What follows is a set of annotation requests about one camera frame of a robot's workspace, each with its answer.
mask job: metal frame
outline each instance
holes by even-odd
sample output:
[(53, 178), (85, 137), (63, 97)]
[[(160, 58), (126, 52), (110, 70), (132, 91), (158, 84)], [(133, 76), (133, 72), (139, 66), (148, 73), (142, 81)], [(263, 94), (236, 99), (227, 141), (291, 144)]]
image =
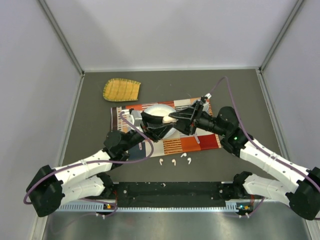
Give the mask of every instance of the metal frame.
[(86, 73), (110, 73), (110, 72), (151, 72), (151, 71), (198, 71), (198, 70), (251, 70), (259, 68), (259, 66), (239, 66), (239, 67), (150, 67), (150, 68), (113, 68), (113, 69), (92, 69), (85, 71)]
[[(78, 85), (78, 90), (77, 90), (77, 93), (74, 98), (72, 110), (70, 112), (69, 122), (66, 127), (64, 141), (63, 141), (61, 148), (60, 148), (60, 154), (59, 154), (59, 158), (58, 158), (58, 165), (60, 166), (62, 164), (64, 155), (65, 155), (65, 151), (66, 151), (66, 147), (67, 147), (67, 143), (68, 143), (68, 138), (70, 135), (72, 122), (73, 122), (74, 115), (76, 112), (76, 107), (77, 107), (79, 95), (81, 92), (85, 72), (82, 69), (81, 65), (79, 64), (79, 62), (78, 62), (74, 52), (72, 51), (66, 37), (64, 36), (62, 30), (60, 29), (60, 27), (59, 27), (54, 15), (52, 14), (46, 0), (37, 0), (37, 2), (39, 3), (40, 7), (44, 11), (47, 19), (49, 20), (54, 32), (57, 34), (63, 48), (65, 49), (65, 51), (66, 51), (67, 55), (69, 56), (70, 60), (72, 61), (73, 65), (75, 66), (75, 68), (77, 69), (79, 74), (81, 75), (81, 79), (80, 79), (79, 85)], [(251, 67), (251, 69), (256, 69), (256, 74), (259, 79), (259, 83), (260, 83), (262, 93), (263, 93), (263, 96), (264, 96), (264, 99), (265, 99), (265, 102), (266, 102), (266, 105), (267, 105), (267, 108), (268, 108), (268, 111), (270, 114), (272, 125), (273, 125), (274, 131), (275, 131), (275, 135), (276, 135), (277, 141), (279, 143), (279, 148), (280, 148), (282, 156), (285, 157), (286, 159), (289, 159), (289, 152), (286, 147), (286, 139), (285, 139), (285, 136), (283, 135), (281, 124), (278, 121), (277, 113), (276, 113), (272, 98), (270, 96), (270, 93), (268, 91), (268, 84), (267, 84), (267, 81), (264, 77), (264, 71), (268, 67), (268, 64), (269, 64), (272, 56), (274, 55), (277, 48), (279, 47), (286, 32), (288, 31), (290, 25), (294, 21), (295, 17), (298, 15), (299, 11), (302, 9), (304, 2), (305, 2), (305, 0), (297, 0), (296, 1), (289, 17), (285, 21), (283, 27), (281, 28), (281, 31), (279, 32), (275, 41), (273, 42), (273, 44), (272, 44), (270, 50), (268, 51), (268, 54), (266, 55), (261, 67), (259, 67), (259, 68)], [(231, 69), (231, 68), (216, 68), (216, 69), (221, 70), (221, 69)], [(158, 71), (159, 69), (145, 69), (144, 71), (154, 71), (154, 70)], [(137, 70), (136, 69), (121, 69), (121, 71), (137, 71)], [(44, 234), (44, 230), (45, 230), (45, 226), (46, 226), (46, 222), (47, 222), (47, 217), (43, 217), (43, 218), (36, 217), (34, 219), (32, 232), (31, 232), (31, 235), (29, 238), (30, 240), (41, 240), (42, 239), (43, 234)], [(313, 240), (320, 240), (320, 225), (319, 225), (319, 223), (317, 221), (306, 221), (306, 225), (309, 229), (309, 232), (310, 232), (312, 239)]]
[[(61, 146), (59, 148), (59, 155), (58, 155), (59, 157), (57, 158), (57, 165), (58, 166), (62, 165), (62, 162), (65, 157), (66, 148), (67, 148), (67, 144), (68, 144), (68, 140), (69, 140), (69, 136), (70, 136), (70, 131), (71, 131), (72, 123), (73, 123), (73, 120), (74, 120), (74, 117), (76, 114), (77, 104), (78, 104), (79, 96), (81, 93), (81, 88), (82, 88), (82, 85), (84, 82), (84, 78), (85, 78), (85, 75), (82, 75), (80, 77), (80, 81), (77, 86), (77, 91), (76, 91), (76, 94), (73, 99), (71, 111), (68, 116), (67, 125), (66, 125), (65, 131), (64, 131), (63, 142), (61, 143)], [(29, 240), (41, 240), (43, 238), (47, 220), (48, 220), (47, 216), (46, 217), (35, 216), (33, 226), (31, 229), (31, 233), (29, 236)]]
[(304, 4), (305, 0), (297, 0), (289, 17), (285, 21), (281, 31), (279, 32), (278, 36), (275, 38), (269, 52), (267, 53), (260, 70), (263, 73), (266, 67), (268, 66), (272, 56), (274, 55), (275, 51), (277, 50), (280, 42), (284, 38), (285, 34), (287, 33), (288, 28), (291, 26), (292, 22), (294, 21), (295, 17), (298, 15), (298, 12), (302, 9), (302, 6)]
[(74, 52), (72, 51), (64, 33), (60, 29), (60, 27), (59, 27), (54, 15), (52, 14), (46, 0), (37, 0), (37, 2), (39, 3), (40, 7), (44, 11), (47, 19), (49, 20), (49, 23), (51, 24), (54, 32), (56, 33), (57, 37), (59, 38), (63, 48), (65, 49), (67, 55), (69, 56), (71, 62), (74, 65), (74, 67), (76, 68), (76, 70), (79, 72), (80, 75), (84, 75), (84, 73), (85, 73), (84, 70), (80, 66)]

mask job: striped placemat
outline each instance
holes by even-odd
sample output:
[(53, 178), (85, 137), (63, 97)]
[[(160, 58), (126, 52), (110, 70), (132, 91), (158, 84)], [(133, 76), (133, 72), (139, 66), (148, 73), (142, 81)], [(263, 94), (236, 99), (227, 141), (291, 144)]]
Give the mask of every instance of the striped placemat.
[[(198, 97), (198, 98), (189, 98), (189, 99), (175, 100), (175, 101), (153, 102), (153, 103), (147, 103), (147, 104), (136, 104), (136, 105), (112, 107), (111, 108), (111, 128), (113, 130), (119, 130), (125, 133), (130, 130), (129, 126), (125, 122), (123, 122), (120, 118), (120, 113), (122, 110), (135, 109), (139, 111), (144, 111), (148, 107), (153, 106), (155, 104), (165, 104), (174, 108), (176, 111), (179, 111), (185, 107), (190, 106), (195, 100), (198, 100), (198, 99), (200, 98)], [(209, 103), (208, 113), (210, 115), (213, 115), (210, 103)], [(152, 154), (152, 157), (221, 148), (218, 135), (210, 132), (206, 132), (199, 128), (197, 128), (195, 133), (197, 135), (199, 143), (197, 142), (194, 136), (187, 136), (182, 134), (179, 131), (176, 131), (174, 134), (172, 134), (168, 138), (155, 142), (153, 144), (154, 152)], [(137, 160), (137, 159), (144, 158), (145, 156), (149, 155), (150, 151), (151, 151), (151, 147), (149, 143), (147, 143), (146, 141), (143, 141), (142, 143), (131, 148), (128, 151), (128, 153), (130, 154), (129, 159)]]

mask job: cable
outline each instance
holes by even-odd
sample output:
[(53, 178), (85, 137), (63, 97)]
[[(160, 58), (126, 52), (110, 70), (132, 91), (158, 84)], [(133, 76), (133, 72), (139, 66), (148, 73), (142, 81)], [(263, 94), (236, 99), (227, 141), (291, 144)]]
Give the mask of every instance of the cable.
[[(138, 134), (140, 134), (142, 137), (145, 138), (145, 140), (147, 140), (147, 142), (150, 144), (151, 147), (151, 151), (149, 153), (148, 156), (139, 159), (139, 160), (133, 160), (133, 161), (113, 161), (113, 160), (93, 160), (93, 161), (87, 161), (86, 164), (96, 164), (96, 163), (113, 163), (113, 164), (135, 164), (135, 163), (139, 163), (142, 161), (147, 160), (148, 158), (151, 157), (151, 155), (154, 153), (154, 145), (152, 144), (151, 140), (143, 133), (141, 132), (136, 126), (134, 126), (133, 124), (131, 124), (128, 120), (126, 120), (123, 117), (123, 114), (125, 112), (122, 111), (120, 112), (120, 118), (126, 123), (128, 124), (130, 127), (132, 127)], [(33, 190), (35, 190), (43, 181), (47, 180), (48, 178), (50, 178), (51, 176), (60, 173), (62, 171), (68, 170), (68, 169), (72, 169), (78, 166), (83, 165), (82, 163), (77, 163), (74, 165), (70, 165), (70, 166), (65, 166), (59, 170), (54, 170), (53, 172), (49, 173), (48, 175), (44, 176), (43, 178), (41, 178), (39, 181), (37, 181), (30, 189), (29, 191), (27, 191), (27, 193), (25, 194), (24, 198), (23, 198), (23, 203), (26, 205), (30, 205), (32, 204), (30, 201), (27, 201), (27, 198), (29, 197), (30, 193), (32, 193)]]
[(226, 83), (227, 83), (227, 87), (228, 87), (228, 92), (229, 92), (229, 95), (230, 95), (230, 98), (231, 98), (231, 102), (232, 102), (232, 105), (233, 105), (233, 108), (234, 108), (234, 112), (235, 112), (235, 115), (236, 117), (238, 118), (238, 121), (239, 121), (239, 124), (240, 124), (240, 127), (245, 135), (245, 137), (248, 139), (248, 141), (256, 148), (258, 149), (260, 152), (262, 152), (263, 154), (267, 155), (268, 157), (274, 159), (275, 161), (277, 161), (278, 163), (286, 166), (287, 168), (293, 170), (294, 172), (300, 174), (302, 177), (304, 177), (305, 179), (307, 179), (315, 188), (316, 190), (320, 193), (320, 187), (317, 185), (317, 183), (315, 181), (313, 181), (309, 176), (307, 176), (306, 174), (304, 174), (302, 171), (300, 171), (299, 169), (291, 166), (290, 164), (287, 164), (286, 162), (283, 162), (281, 161), (280, 159), (274, 157), (274, 156), (271, 156), (267, 151), (265, 151), (263, 148), (259, 147), (248, 135), (246, 129), (245, 129), (245, 126), (240, 118), (240, 114), (239, 114), (239, 111), (237, 109), (237, 106), (236, 106), (236, 103), (235, 103), (235, 99), (232, 95), (232, 92), (231, 92), (231, 88), (230, 88), (230, 83), (229, 83), (229, 79), (227, 76), (223, 76), (222, 78), (219, 79), (219, 81), (215, 84), (215, 86), (211, 89), (210, 91), (210, 94), (212, 95), (213, 91), (216, 89), (216, 87), (222, 82), (222, 80), (226, 80)]
[(251, 195), (251, 198), (252, 198), (252, 206), (254, 206), (255, 205), (255, 195)]
[(258, 203), (258, 205), (255, 207), (255, 209), (253, 209), (253, 211), (248, 214), (249, 217), (251, 217), (256, 211), (258, 211), (258, 209), (261, 207), (261, 205), (262, 205), (262, 203), (264, 202), (265, 199), (266, 199), (265, 197), (263, 197), (263, 198), (261, 199), (261, 201), (260, 201), (260, 202)]

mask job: white cable clip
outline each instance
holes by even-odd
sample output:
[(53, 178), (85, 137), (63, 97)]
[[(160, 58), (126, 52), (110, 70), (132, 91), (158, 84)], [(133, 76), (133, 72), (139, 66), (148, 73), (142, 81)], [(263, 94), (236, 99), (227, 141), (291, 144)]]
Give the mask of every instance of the white cable clip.
[(193, 134), (194, 138), (195, 138), (195, 141), (197, 144), (200, 144), (200, 140), (198, 138), (198, 135), (196, 133)]
[(210, 99), (212, 96), (211, 96), (210, 93), (207, 93), (207, 94), (205, 95), (205, 97), (207, 97), (208, 99)]
[(82, 159), (82, 160), (80, 160), (80, 163), (82, 163), (82, 164), (85, 165), (85, 166), (88, 166), (87, 160)]
[(89, 171), (90, 171), (90, 169), (89, 169), (89, 166), (88, 166), (88, 164), (87, 164), (87, 160), (81, 159), (79, 162), (82, 163), (82, 165), (84, 165), (84, 166), (86, 167), (85, 179), (87, 179), (88, 177), (90, 177), (90, 176), (89, 176)]
[(275, 161), (278, 158), (278, 154), (276, 154), (275, 152), (270, 153), (269, 158), (272, 159), (273, 161)]

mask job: yellow woven mat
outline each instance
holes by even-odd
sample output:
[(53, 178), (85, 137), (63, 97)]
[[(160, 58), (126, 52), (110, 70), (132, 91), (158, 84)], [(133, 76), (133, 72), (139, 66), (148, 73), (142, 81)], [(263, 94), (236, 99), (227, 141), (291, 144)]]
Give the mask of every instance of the yellow woven mat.
[(112, 78), (104, 86), (103, 98), (112, 102), (137, 101), (140, 84), (125, 78)]

